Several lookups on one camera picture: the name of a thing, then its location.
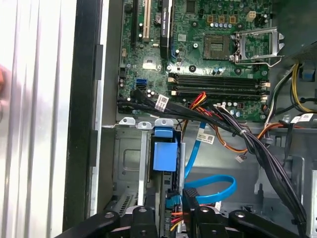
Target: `sata port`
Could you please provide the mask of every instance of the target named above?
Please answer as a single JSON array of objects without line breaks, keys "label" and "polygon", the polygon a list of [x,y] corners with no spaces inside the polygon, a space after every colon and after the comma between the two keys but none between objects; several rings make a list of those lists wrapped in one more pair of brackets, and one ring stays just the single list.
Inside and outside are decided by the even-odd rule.
[{"label": "sata port", "polygon": [[136,81],[135,81],[136,85],[147,85],[148,84],[148,80],[147,79],[142,79],[142,78],[138,78]]}]

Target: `cable bundle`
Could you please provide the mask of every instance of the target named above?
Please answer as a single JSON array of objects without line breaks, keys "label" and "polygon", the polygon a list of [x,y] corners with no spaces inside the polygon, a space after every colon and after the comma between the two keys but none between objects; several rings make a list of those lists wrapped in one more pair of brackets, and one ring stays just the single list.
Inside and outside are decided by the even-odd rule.
[{"label": "cable bundle", "polygon": [[[250,131],[240,125],[236,119],[222,107],[209,105],[211,108],[211,111],[209,112],[199,107],[198,102],[200,102],[200,100],[195,100],[196,103],[194,103],[191,107],[192,109],[168,101],[164,112],[161,112],[155,109],[156,103],[147,98],[142,91],[135,90],[134,98],[136,99],[135,103],[118,102],[118,105],[122,107],[131,107],[136,110],[143,110],[159,117],[205,122],[210,124],[216,131],[217,128],[220,127],[230,133],[242,137],[246,142],[247,151],[256,156],[258,163],[264,168],[272,187],[292,213],[296,225],[298,226],[300,236],[305,236],[306,212],[304,207],[298,199],[292,187],[291,181],[280,162],[258,139],[261,138],[268,129],[280,126],[279,123],[268,125],[257,138]],[[217,133],[217,136],[220,138],[219,140],[222,140],[219,132]]]}]

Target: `cable tie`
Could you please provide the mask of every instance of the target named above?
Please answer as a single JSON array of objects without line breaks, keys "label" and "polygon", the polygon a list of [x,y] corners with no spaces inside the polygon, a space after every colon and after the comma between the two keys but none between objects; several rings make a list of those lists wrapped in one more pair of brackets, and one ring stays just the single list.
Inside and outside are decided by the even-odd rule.
[{"label": "cable tie", "polygon": [[242,135],[243,133],[246,133],[247,131],[246,130],[242,130],[240,131],[240,135]]}]

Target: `sticker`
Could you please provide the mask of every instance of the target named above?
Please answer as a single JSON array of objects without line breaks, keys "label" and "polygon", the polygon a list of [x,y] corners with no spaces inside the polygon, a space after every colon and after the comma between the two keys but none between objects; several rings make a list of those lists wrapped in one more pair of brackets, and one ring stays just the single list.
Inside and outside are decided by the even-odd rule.
[{"label": "sticker", "polygon": [[236,156],[235,159],[239,162],[242,163],[244,160],[240,156]]},{"label": "sticker", "polygon": [[167,105],[167,102],[168,102],[169,98],[160,94],[158,96],[158,100],[157,100],[157,103],[155,104],[155,109],[161,111],[161,112],[164,112],[165,108],[166,108],[166,105]]},{"label": "sticker", "polygon": [[209,135],[209,134],[205,134],[204,129],[199,128],[196,140],[212,145],[213,141],[214,141],[214,136]]},{"label": "sticker", "polygon": [[296,123],[298,122],[299,118],[301,118],[301,117],[300,117],[300,116],[294,117],[294,118],[292,119],[291,123],[296,124]]},{"label": "sticker", "polygon": [[219,201],[219,202],[216,202],[216,204],[215,204],[215,209],[217,209],[218,211],[220,211],[220,208],[221,208],[221,201]]},{"label": "sticker", "polygon": [[314,113],[307,113],[301,116],[301,118],[299,118],[298,122],[301,121],[310,121],[313,117]]}]

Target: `chip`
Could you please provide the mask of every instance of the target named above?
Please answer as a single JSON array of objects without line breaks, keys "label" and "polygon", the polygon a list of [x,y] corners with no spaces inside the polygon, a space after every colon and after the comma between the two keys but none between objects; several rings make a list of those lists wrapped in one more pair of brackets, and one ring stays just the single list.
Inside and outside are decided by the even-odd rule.
[{"label": "chip", "polygon": [[186,13],[195,13],[195,1],[187,0],[187,2],[186,2]]},{"label": "chip", "polygon": [[219,23],[225,23],[225,17],[219,16]]},{"label": "chip", "polygon": [[235,16],[231,16],[230,19],[229,19],[229,23],[235,24],[236,23],[236,17]]},{"label": "chip", "polygon": [[230,36],[205,35],[204,59],[228,60],[230,55]]},{"label": "chip", "polygon": [[212,23],[212,22],[213,22],[213,16],[208,16],[207,23]]}]

